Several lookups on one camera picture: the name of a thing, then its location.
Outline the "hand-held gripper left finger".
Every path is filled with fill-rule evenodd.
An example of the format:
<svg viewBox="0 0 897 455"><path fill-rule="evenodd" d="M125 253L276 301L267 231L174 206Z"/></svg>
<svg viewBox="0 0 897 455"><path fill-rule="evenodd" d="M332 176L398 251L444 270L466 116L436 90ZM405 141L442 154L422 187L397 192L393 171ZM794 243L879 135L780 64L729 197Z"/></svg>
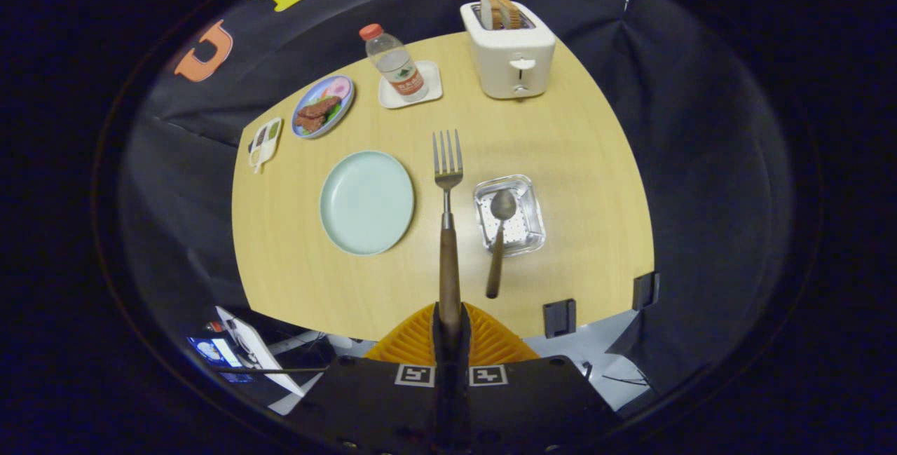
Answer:
<svg viewBox="0 0 897 455"><path fill-rule="evenodd" d="M365 356L341 355L288 414L327 451L449 452L449 334L442 304L401 322Z"/></svg>

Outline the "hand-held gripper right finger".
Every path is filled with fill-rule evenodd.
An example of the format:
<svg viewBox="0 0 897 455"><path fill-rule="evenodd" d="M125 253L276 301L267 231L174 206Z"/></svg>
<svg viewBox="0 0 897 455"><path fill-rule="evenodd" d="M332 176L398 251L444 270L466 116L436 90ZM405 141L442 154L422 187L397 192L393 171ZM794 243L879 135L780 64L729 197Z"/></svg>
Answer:
<svg viewBox="0 0 897 455"><path fill-rule="evenodd" d="M463 327L454 397L456 452L589 451L622 422L569 357L539 356L471 303L463 304Z"/></svg>

